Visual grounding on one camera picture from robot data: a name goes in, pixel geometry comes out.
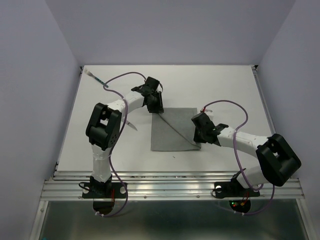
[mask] wall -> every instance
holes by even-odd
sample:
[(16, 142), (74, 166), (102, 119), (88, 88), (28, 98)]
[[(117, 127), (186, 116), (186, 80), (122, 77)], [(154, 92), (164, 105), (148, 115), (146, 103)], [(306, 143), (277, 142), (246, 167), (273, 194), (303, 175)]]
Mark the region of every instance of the wall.
[(319, 12), (319, 0), (297, 0), (258, 74), (276, 131), (302, 161), (298, 176), (320, 235)]
[(294, 0), (46, 0), (84, 64), (258, 64)]
[(29, 239), (54, 170), (79, 65), (43, 0), (0, 3), (0, 239)]

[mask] folded cloth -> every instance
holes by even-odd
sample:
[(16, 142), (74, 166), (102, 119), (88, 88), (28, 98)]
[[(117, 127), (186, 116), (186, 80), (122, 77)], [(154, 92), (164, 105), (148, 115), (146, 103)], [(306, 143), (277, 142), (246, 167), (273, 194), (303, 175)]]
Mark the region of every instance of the folded cloth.
[(160, 152), (197, 151), (201, 144), (194, 142), (195, 125), (191, 118), (197, 108), (165, 108), (164, 113), (152, 114), (151, 150)]

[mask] glass panel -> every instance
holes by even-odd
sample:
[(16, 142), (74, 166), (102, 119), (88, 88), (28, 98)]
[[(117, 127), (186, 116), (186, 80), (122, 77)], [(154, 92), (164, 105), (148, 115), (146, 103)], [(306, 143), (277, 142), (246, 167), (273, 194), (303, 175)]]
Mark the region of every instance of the glass panel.
[[(251, 211), (266, 202), (252, 201)], [(53, 201), (40, 240), (307, 239), (294, 199), (274, 200), (254, 216), (235, 215), (221, 207), (229, 208), (228, 201), (137, 201), (128, 202), (119, 216), (102, 218), (94, 215), (90, 201)]]

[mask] white table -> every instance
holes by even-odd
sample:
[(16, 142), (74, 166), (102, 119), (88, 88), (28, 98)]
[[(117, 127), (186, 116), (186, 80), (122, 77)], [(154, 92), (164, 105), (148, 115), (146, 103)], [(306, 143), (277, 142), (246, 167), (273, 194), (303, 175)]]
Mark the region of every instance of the white table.
[[(103, 81), (126, 72), (141, 72), (163, 84), (165, 108), (201, 108), (215, 100), (232, 100), (248, 112), (248, 123), (241, 129), (250, 134), (270, 136), (267, 117), (250, 66), (219, 65), (87, 65), (85, 66)], [(143, 84), (139, 75), (127, 75), (113, 81), (109, 87), (128, 93), (132, 87)], [(86, 127), (95, 104), (108, 104), (119, 97), (103, 90), (93, 78), (82, 74), (67, 128), (58, 171), (91, 171), (92, 149)], [(245, 115), (237, 106), (217, 103), (213, 110), (213, 122), (237, 127)], [(231, 148), (203, 144), (200, 151), (154, 152), (151, 147), (152, 115), (147, 108), (140, 108), (128, 115), (138, 131), (126, 126), (113, 155), (117, 171), (238, 171)], [(245, 153), (239, 153), (244, 168), (258, 165), (258, 161)]]

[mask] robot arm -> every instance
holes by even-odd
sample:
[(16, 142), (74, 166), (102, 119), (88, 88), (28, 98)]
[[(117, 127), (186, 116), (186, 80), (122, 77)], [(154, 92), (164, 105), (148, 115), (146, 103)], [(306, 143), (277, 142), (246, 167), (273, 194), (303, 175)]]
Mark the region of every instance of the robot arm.
[[(232, 127), (222, 123), (216, 126), (204, 112), (195, 115), (191, 120), (195, 125), (195, 142), (234, 148), (235, 130)], [(259, 161), (260, 166), (244, 170), (253, 186), (271, 183), (281, 187), (301, 166), (297, 155), (279, 134), (266, 137), (237, 132), (235, 143), (237, 150), (254, 156)], [(242, 192), (239, 195), (243, 194), (243, 189), (249, 188), (240, 172), (233, 176), (227, 187), (229, 192), (234, 193), (238, 188)]]
[[(124, 97), (128, 105), (128, 114), (143, 106), (147, 106), (150, 113), (163, 113), (162, 95), (157, 91), (159, 84), (158, 80), (148, 77), (143, 85), (134, 87)], [(96, 104), (85, 131), (93, 151), (93, 171), (89, 188), (97, 194), (108, 193), (111, 189), (109, 156), (119, 138), (125, 108), (122, 99), (107, 105)], [(104, 120), (108, 120), (107, 125), (102, 123)]]

